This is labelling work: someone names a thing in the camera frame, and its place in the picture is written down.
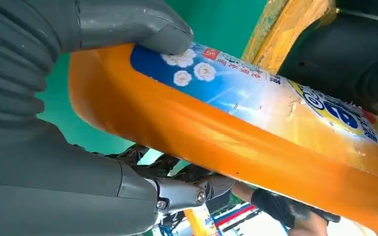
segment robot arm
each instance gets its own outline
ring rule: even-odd
[[[191,40],[161,0],[0,0],[0,235],[130,235],[158,208],[198,205],[193,186],[192,205],[158,204],[175,183],[68,144],[36,118],[44,104],[34,97],[61,53],[136,42],[179,54]]]

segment orange bottle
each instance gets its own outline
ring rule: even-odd
[[[378,117],[193,43],[72,55],[91,125],[357,221],[378,233]]]

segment green wall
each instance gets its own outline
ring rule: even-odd
[[[241,57],[266,4],[266,0],[167,1],[190,24],[196,42],[237,57]],[[68,55],[60,57],[47,78],[47,90],[37,95],[45,101],[45,112],[39,117],[56,124],[72,144],[105,154],[122,152],[130,141],[93,128],[74,113],[68,98],[68,63]],[[151,150],[147,162],[158,156]]]

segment blue label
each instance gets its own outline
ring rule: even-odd
[[[138,72],[253,123],[263,91],[280,86],[279,76],[218,50],[193,43],[182,55],[160,55],[136,46],[131,65]]]

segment printed flower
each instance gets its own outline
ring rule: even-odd
[[[179,67],[188,67],[193,64],[193,58],[196,53],[192,49],[187,49],[181,55],[161,55],[161,58],[169,65],[178,65]]]
[[[209,82],[215,78],[215,73],[217,71],[210,64],[201,62],[195,66],[194,72],[195,72],[195,76],[199,80],[204,80],[206,82]]]
[[[179,70],[178,72],[176,72],[174,75],[173,75],[173,82],[177,85],[177,86],[186,86],[189,84],[189,81],[192,80],[192,75],[189,74],[187,71],[185,70]]]

